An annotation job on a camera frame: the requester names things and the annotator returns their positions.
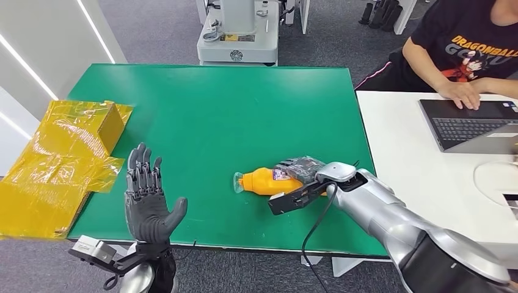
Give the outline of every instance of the silver robotic arm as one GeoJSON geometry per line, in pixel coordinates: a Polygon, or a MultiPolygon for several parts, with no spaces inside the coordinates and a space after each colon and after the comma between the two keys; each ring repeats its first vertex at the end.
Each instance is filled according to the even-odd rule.
{"type": "MultiPolygon", "coordinates": [[[[334,205],[385,247],[408,292],[516,292],[494,254],[410,211],[369,171],[333,162],[315,177],[320,184],[337,183],[334,205]]],[[[333,194],[335,185],[326,191],[333,194]]]]}

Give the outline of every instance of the gray robotic hand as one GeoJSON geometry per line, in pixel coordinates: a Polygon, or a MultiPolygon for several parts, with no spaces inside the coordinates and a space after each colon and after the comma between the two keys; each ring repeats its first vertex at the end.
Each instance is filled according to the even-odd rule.
{"type": "Polygon", "coordinates": [[[162,158],[157,157],[152,168],[150,158],[151,149],[144,143],[129,154],[126,222],[129,232],[137,241],[161,244],[169,242],[169,236],[187,213],[187,199],[178,198],[169,212],[162,189],[162,158]]]}

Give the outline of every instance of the yellow packaging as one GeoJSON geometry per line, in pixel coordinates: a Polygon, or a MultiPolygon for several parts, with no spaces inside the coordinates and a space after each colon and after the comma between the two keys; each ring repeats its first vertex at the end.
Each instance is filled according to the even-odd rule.
{"type": "Polygon", "coordinates": [[[66,237],[88,194],[111,189],[124,159],[109,155],[131,111],[112,102],[50,102],[0,181],[0,237],[66,237]]]}

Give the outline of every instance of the green tabletop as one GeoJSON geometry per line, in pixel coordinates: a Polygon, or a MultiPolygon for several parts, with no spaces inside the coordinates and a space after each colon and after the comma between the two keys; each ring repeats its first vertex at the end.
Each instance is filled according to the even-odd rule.
{"type": "MultiPolygon", "coordinates": [[[[69,94],[134,106],[112,155],[139,142],[163,157],[168,205],[188,199],[171,243],[300,250],[327,202],[274,216],[268,197],[235,194],[234,172],[309,155],[373,172],[362,119],[345,68],[195,67],[94,64],[69,94]]],[[[92,194],[69,237],[131,240],[124,216],[126,165],[108,194],[92,194]]],[[[376,239],[331,207],[307,250],[386,256],[376,239]]]]}

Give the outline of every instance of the plastic bottle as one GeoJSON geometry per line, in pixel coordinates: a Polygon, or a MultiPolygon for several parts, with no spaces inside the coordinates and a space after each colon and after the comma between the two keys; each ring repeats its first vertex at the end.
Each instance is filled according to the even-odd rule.
{"type": "Polygon", "coordinates": [[[281,192],[292,192],[302,187],[297,179],[288,176],[279,169],[259,168],[252,173],[234,174],[234,191],[238,194],[244,190],[259,195],[275,195],[281,192]]]}

